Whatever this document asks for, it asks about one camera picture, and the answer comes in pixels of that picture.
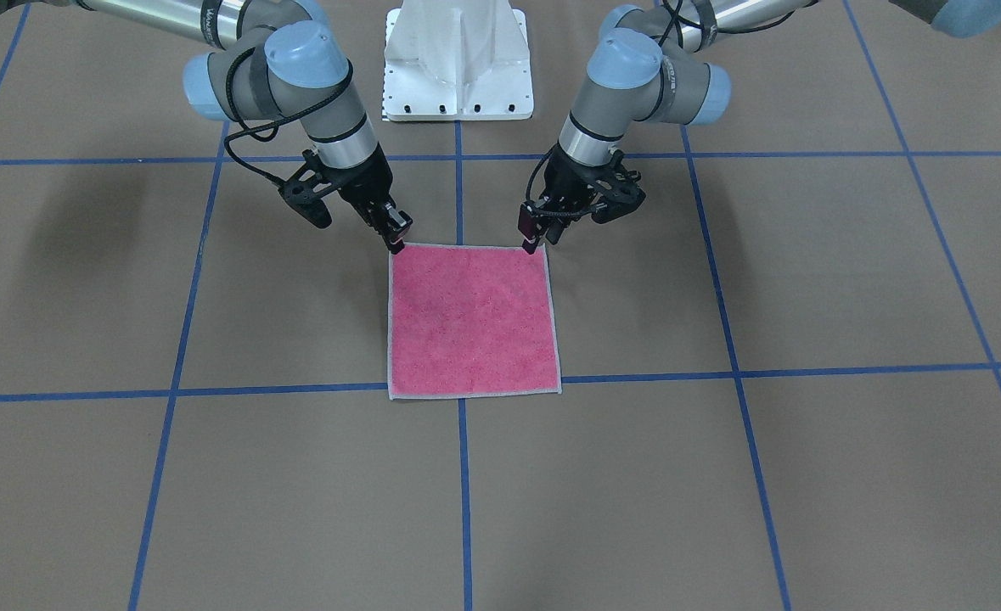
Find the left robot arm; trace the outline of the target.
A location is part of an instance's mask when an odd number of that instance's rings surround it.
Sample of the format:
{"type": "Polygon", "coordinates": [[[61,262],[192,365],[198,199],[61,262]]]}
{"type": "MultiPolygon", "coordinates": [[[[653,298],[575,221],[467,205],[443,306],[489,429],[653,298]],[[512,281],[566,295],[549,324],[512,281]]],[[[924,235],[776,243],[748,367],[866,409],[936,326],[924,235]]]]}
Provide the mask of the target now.
{"type": "Polygon", "coordinates": [[[772,30],[810,1],[662,1],[644,10],[613,8],[557,142],[532,170],[539,194],[525,191],[517,229],[535,254],[581,219],[611,223],[646,200],[639,171],[626,169],[620,143],[635,123],[701,126],[732,99],[721,66],[699,59],[718,40],[772,30]]]}

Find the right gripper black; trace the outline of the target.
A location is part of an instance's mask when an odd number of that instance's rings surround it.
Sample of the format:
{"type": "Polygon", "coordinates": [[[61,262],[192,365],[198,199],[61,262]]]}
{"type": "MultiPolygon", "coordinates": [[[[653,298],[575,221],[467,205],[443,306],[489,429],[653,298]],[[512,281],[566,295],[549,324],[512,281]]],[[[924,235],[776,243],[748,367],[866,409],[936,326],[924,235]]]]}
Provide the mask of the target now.
{"type": "Polygon", "coordinates": [[[398,209],[391,197],[394,182],[383,152],[373,152],[361,164],[350,169],[330,169],[330,181],[342,200],[352,206],[362,221],[377,233],[386,233],[386,248],[398,255],[406,244],[413,220],[398,209]]]}

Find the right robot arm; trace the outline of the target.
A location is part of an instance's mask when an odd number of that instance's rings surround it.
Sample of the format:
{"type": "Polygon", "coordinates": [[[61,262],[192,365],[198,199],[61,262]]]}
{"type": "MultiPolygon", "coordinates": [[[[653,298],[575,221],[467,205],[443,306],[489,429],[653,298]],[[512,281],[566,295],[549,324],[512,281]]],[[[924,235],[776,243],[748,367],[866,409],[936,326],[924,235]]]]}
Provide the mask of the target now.
{"type": "Polygon", "coordinates": [[[290,177],[256,174],[318,228],[332,223],[324,198],[338,194],[388,251],[402,251],[412,220],[391,197],[391,169],[320,3],[82,1],[81,7],[209,45],[209,53],[187,62],[184,92],[198,115],[239,127],[224,139],[226,154],[236,140],[270,142],[280,127],[299,124],[311,142],[302,166],[290,177]]]}

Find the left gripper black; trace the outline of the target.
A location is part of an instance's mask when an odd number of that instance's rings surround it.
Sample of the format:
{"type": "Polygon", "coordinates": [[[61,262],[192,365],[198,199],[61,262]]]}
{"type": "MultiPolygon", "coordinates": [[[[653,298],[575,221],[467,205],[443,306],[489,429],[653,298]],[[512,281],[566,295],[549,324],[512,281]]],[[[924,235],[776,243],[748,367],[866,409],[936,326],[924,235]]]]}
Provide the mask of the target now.
{"type": "MultiPolygon", "coordinates": [[[[596,204],[601,197],[592,184],[605,177],[610,169],[609,162],[600,165],[585,165],[572,159],[560,143],[550,149],[549,161],[544,171],[544,190],[540,194],[538,208],[547,212],[579,213],[592,210],[589,215],[594,223],[611,221],[609,206],[596,204]]],[[[517,229],[523,236],[522,248],[528,255],[534,255],[544,240],[542,221],[534,202],[520,205],[517,229]]]]}

